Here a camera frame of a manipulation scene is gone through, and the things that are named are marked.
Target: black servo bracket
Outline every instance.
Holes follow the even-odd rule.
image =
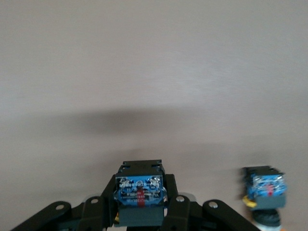
[[[12,231],[260,231],[220,200],[203,205],[179,195],[161,160],[125,161],[103,193],[72,208],[58,201]]]

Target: black plastic part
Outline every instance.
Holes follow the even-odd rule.
[[[178,195],[178,188],[173,174],[165,175],[164,186],[167,189],[168,201],[170,201],[172,197]]]
[[[66,215],[70,210],[71,205],[68,202],[54,202],[12,229],[12,231],[37,231],[49,222]]]
[[[103,223],[106,227],[111,227],[116,218],[118,212],[117,202],[114,200],[114,192],[116,189],[116,176],[113,175],[101,194],[101,198],[104,201],[103,212],[105,216],[103,217]]]
[[[284,175],[283,172],[280,172],[278,169],[271,166],[256,166],[256,167],[243,167],[244,171],[244,181],[250,182],[251,175],[255,174],[256,176],[268,176],[268,175]]]
[[[127,227],[126,231],[158,231],[160,226]]]
[[[46,224],[43,228],[39,229],[39,231],[75,231],[82,216],[83,205],[84,203],[81,203],[72,208],[70,213]]]
[[[255,210],[252,212],[253,219],[265,226],[278,227],[281,225],[279,213],[276,209]]]
[[[124,161],[115,177],[165,174],[162,160]]]
[[[77,231],[102,231],[104,201],[101,197],[91,197],[83,205],[82,218]]]
[[[191,202],[190,206],[190,231],[217,230],[216,219],[209,220],[208,216],[204,216],[202,206],[197,202]]]
[[[210,202],[217,204],[211,207]],[[237,213],[234,209],[220,200],[210,200],[204,202],[203,212],[206,217],[213,217],[217,221],[217,230],[224,231],[259,231],[259,229]]]
[[[183,201],[173,197],[170,201],[168,213],[161,231],[187,231],[189,227],[190,200],[186,196]]]

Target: blurry robot part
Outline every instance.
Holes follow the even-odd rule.
[[[286,203],[284,173],[271,166],[244,167],[243,171],[243,202],[252,210],[253,223],[262,231],[285,231],[277,211]]]
[[[243,201],[248,207],[257,210],[285,206],[287,185],[284,173],[271,166],[244,167],[243,170],[246,186]]]

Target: yellow wire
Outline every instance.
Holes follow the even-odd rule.
[[[247,195],[243,197],[243,202],[250,208],[254,208],[257,205],[256,202],[249,200]]]
[[[120,223],[119,213],[116,214],[115,221],[116,221],[117,223]]]

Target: electronic component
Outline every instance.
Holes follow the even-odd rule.
[[[253,223],[262,231],[282,231],[276,208],[285,206],[284,173],[271,166],[244,167],[247,195],[243,202],[252,210]]]
[[[287,186],[283,175],[270,166],[245,167],[246,205],[252,210],[284,207]]]
[[[118,203],[116,226],[159,225],[164,219],[167,192],[161,160],[126,161],[115,175]]]

